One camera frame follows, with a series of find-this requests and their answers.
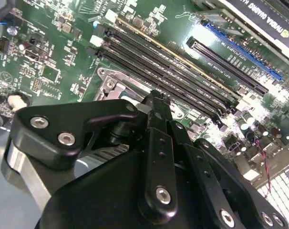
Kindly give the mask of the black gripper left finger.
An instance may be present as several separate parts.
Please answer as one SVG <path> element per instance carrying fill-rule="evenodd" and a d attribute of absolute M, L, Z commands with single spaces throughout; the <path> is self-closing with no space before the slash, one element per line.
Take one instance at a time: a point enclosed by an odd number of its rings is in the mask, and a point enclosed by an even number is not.
<path fill-rule="evenodd" d="M 44 211 L 60 188 L 128 152 L 143 126 L 171 119 L 170 102 L 158 92 L 137 107 L 116 99 L 23 108 L 13 119 L 8 163 Z"/>

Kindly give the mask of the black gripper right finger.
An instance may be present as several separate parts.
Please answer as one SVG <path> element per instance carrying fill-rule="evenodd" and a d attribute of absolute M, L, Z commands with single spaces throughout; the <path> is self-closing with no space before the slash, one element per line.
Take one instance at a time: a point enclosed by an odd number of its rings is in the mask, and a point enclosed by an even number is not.
<path fill-rule="evenodd" d="M 167 229 L 286 229 L 286 219 L 209 142 L 170 120 L 178 211 Z"/>

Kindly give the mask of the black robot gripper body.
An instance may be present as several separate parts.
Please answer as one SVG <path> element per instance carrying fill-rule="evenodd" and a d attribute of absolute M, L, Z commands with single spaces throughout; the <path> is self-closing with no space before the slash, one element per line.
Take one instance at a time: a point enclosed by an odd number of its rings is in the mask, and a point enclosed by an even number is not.
<path fill-rule="evenodd" d="M 169 122 L 145 125 L 129 150 L 60 188 L 40 229 L 165 229 L 178 211 Z"/>

